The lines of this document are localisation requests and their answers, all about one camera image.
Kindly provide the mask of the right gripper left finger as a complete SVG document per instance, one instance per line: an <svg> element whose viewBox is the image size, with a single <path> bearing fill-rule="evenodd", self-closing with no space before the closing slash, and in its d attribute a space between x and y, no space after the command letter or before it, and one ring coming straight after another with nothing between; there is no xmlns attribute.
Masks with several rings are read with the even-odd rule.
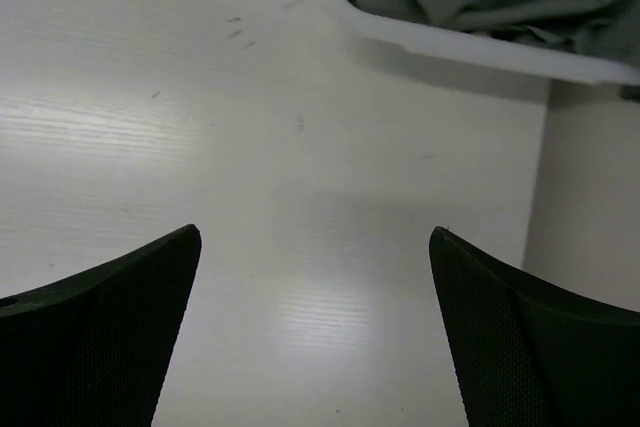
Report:
<svg viewBox="0 0 640 427"><path fill-rule="evenodd" d="M201 246L186 225L2 298L2 425L151 425Z"/></svg>

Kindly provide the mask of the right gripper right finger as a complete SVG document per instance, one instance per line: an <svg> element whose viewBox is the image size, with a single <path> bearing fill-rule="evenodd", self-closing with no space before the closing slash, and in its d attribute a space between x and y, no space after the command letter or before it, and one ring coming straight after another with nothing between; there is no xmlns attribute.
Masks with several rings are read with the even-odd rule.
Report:
<svg viewBox="0 0 640 427"><path fill-rule="evenodd" d="M505 264L443 227L429 258L469 425L638 425L637 312Z"/></svg>

